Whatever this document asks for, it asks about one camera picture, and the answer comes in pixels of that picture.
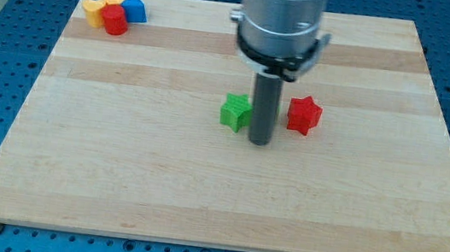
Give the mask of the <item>black flange mount ring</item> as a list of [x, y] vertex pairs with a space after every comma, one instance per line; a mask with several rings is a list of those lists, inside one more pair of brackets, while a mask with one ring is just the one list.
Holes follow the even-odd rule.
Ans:
[[316, 39], [312, 47], [303, 54], [299, 53], [290, 57], [265, 56], [265, 54], [251, 48], [241, 34], [241, 29], [241, 25], [238, 25], [236, 44], [237, 54], [243, 62], [257, 74], [290, 83], [297, 81], [316, 65], [323, 50], [331, 41], [331, 34], [326, 33], [320, 39]]

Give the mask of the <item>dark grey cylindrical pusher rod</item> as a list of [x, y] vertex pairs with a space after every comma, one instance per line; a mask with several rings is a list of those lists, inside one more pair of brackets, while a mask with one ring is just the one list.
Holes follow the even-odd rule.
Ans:
[[253, 144], [262, 146], [271, 142], [281, 102], [283, 81], [261, 74], [256, 75], [253, 92], [253, 113], [248, 138]]

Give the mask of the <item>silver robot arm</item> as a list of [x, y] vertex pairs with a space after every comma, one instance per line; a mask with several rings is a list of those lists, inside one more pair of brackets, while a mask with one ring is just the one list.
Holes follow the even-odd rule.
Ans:
[[330, 35], [319, 36], [327, 0], [242, 0], [231, 11], [237, 48], [255, 72], [248, 139], [271, 142], [283, 84], [314, 67]]

